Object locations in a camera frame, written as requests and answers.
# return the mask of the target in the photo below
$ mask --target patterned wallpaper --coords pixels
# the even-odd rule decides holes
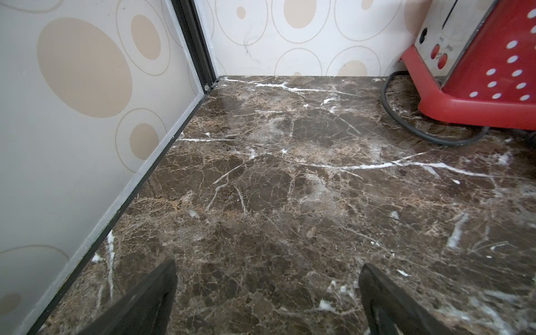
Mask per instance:
[[[384,76],[431,0],[196,0],[218,75]]]
[[[1,334],[26,333],[202,97],[168,6],[0,0]]]

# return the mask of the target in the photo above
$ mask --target black cable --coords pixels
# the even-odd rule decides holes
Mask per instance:
[[[482,127],[481,130],[474,135],[473,137],[467,138],[467,139],[457,139],[457,140],[449,140],[449,139],[443,139],[440,137],[435,137],[433,135],[430,135],[428,133],[425,133],[414,126],[407,123],[404,119],[402,119],[392,108],[389,106],[389,103],[387,102],[386,92],[387,88],[389,87],[389,84],[393,80],[395,76],[399,75],[408,75],[408,71],[396,71],[390,74],[387,77],[387,80],[385,81],[385,85],[383,85],[382,90],[380,91],[380,99],[382,101],[383,108],[385,108],[385,111],[387,114],[389,114],[398,124],[400,124],[402,127],[406,128],[408,131],[412,132],[413,134],[420,136],[424,138],[425,140],[428,140],[435,144],[441,144],[441,145],[454,145],[454,146],[462,146],[467,144],[472,144],[484,137],[484,135],[488,132],[489,127]]]

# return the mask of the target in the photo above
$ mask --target black wall edge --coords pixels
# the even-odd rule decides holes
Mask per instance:
[[[192,56],[201,87],[206,93],[208,88],[212,87],[212,84],[216,81],[216,75],[210,60],[209,49],[206,46],[196,6],[193,0],[171,0],[171,2]]]
[[[160,155],[158,155],[157,159],[154,161],[153,165],[147,170],[147,173],[142,177],[142,179],[139,181],[139,183],[134,187],[132,193],[128,196],[128,198],[125,200],[123,205],[117,210],[114,217],[110,220],[108,225],[104,228],[104,230],[101,232],[97,240],[91,245],[87,253],[82,257],[82,260],[78,265],[75,267],[75,269],[72,271],[72,273],[69,275],[67,280],[63,283],[63,285],[60,287],[56,295],[52,298],[51,302],[47,305],[47,307],[44,309],[43,313],[37,318],[33,326],[28,331],[28,335],[34,335],[37,334],[41,326],[45,323],[47,318],[50,316],[50,313],[56,308],[56,306],[59,304],[60,300],[63,298],[63,296],[67,293],[69,288],[71,288],[71,285],[74,283],[74,281],[78,278],[78,276],[81,274],[82,270],[86,266],[86,264],[90,261],[90,259],[93,257],[99,246],[102,244],[110,230],[115,226],[115,224],[119,221],[119,218],[123,213],[125,212],[126,208],[130,205],[132,200],[134,199],[134,196],[138,193],[140,188],[142,188],[142,185],[145,183],[145,181],[149,178],[151,173],[153,173],[154,169],[157,167],[157,165],[160,163],[160,161],[164,158],[164,156],[168,153],[171,146],[175,143],[175,141],[178,139],[181,132],[184,130],[184,128],[188,125],[194,114],[197,112],[199,107],[203,104],[205,101],[207,95],[210,93],[212,88],[209,89],[209,91],[201,98],[201,100],[197,103],[197,105],[193,108],[192,112],[188,116],[188,118],[184,121],[182,126],[177,130],[175,135],[171,138],[169,143],[166,145],[166,147],[162,150]]]

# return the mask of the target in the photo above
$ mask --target red toaster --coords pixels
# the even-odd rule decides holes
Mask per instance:
[[[434,0],[401,59],[425,115],[536,130],[536,0]]]

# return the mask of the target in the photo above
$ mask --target brown marble tile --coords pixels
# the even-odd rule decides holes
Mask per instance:
[[[170,334],[363,333],[365,262],[460,334],[534,333],[534,151],[496,130],[429,144],[385,113],[383,80],[220,80],[41,333],[76,333],[166,257]],[[389,99],[471,133],[419,115],[408,78]]]

